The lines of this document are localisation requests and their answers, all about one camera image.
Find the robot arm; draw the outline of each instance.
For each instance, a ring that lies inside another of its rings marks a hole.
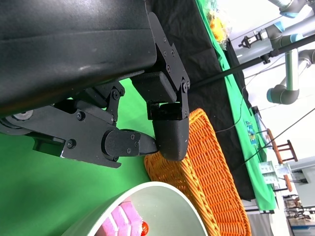
[[[298,53],[297,49],[285,54],[286,77],[274,88],[267,92],[269,102],[289,105],[294,103],[300,93],[299,76],[303,71],[315,63],[315,50],[304,50]]]
[[[181,161],[190,81],[156,15],[140,0],[57,2],[0,3],[0,133],[28,135],[37,151],[113,168],[119,156],[157,151]],[[156,140],[116,127],[124,78],[147,102]]]

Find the red cherry tomato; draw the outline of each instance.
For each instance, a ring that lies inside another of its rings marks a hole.
[[[146,236],[147,233],[149,232],[149,226],[146,222],[142,222],[142,233],[141,236]]]

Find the green tablecloth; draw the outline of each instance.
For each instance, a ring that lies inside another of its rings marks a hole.
[[[210,26],[207,20],[207,12],[203,11],[203,8],[206,4],[206,0],[196,0],[198,5],[201,17],[205,24],[205,27],[209,33],[210,40],[217,52],[217,56],[221,65],[222,70],[228,70],[230,68],[227,59],[224,55],[223,50],[217,43],[213,33],[210,30]],[[242,115],[240,122],[236,125],[236,130],[240,139],[242,146],[242,151],[244,154],[244,159],[247,160],[252,155],[257,152],[257,148],[251,144],[248,135],[247,122],[250,122],[253,125],[254,131],[258,132],[257,123],[252,114],[252,111],[247,108],[245,102],[242,103],[242,94],[235,82],[234,76],[229,75],[225,78],[226,89],[228,92],[230,105],[233,113],[234,122],[237,122]],[[256,135],[257,141],[263,146],[264,142],[260,135]],[[260,210],[272,210],[276,207],[276,200],[273,189],[270,184],[265,184],[263,176],[259,170],[259,163],[264,160],[264,151],[260,152],[259,155],[256,155],[250,161],[247,162],[247,169],[251,178],[252,187],[256,196],[256,200]]]
[[[122,84],[118,127],[153,135],[146,103],[129,79]],[[96,206],[150,181],[143,157],[121,157],[111,169],[33,151],[33,143],[0,134],[0,236],[60,236]]]

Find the wooden stool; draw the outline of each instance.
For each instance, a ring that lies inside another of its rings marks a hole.
[[[292,146],[292,143],[290,142],[290,140],[287,141],[287,144],[279,145],[279,146],[278,146],[278,150],[279,150],[279,151],[291,151],[291,153],[292,153],[292,156],[293,156],[293,157],[292,157],[292,158],[289,158],[289,159],[286,159],[286,160],[282,160],[283,162],[285,162],[285,161],[291,161],[291,160],[294,160],[295,162],[298,161],[297,156],[296,156],[296,154],[295,154],[295,151],[294,151],[294,149],[293,149],[293,146]]]
[[[275,142],[275,140],[274,140],[274,136],[272,135],[270,129],[267,129],[267,133],[268,133],[268,136],[269,136],[269,138],[270,138],[270,140],[271,140],[272,148],[273,148],[273,150],[274,150],[274,152],[275,152],[275,154],[276,154],[276,156],[277,156],[277,159],[278,159],[279,164],[283,164],[284,161],[283,161],[282,158],[281,158],[280,151],[285,151],[286,149],[279,150],[278,147],[281,148],[281,147],[286,146],[287,144],[277,146],[277,144],[276,144],[276,142]],[[291,182],[290,182],[289,177],[288,177],[287,175],[285,175],[285,176],[284,176],[284,179],[285,179],[285,183],[286,183],[287,189],[289,190],[289,192],[292,192],[292,185],[291,185]]]

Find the orange wicker basket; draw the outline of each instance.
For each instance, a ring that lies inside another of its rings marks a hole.
[[[182,162],[160,153],[145,157],[152,181],[169,183],[194,204],[210,236],[250,236],[251,228],[232,175],[207,115],[189,118],[189,145]]]

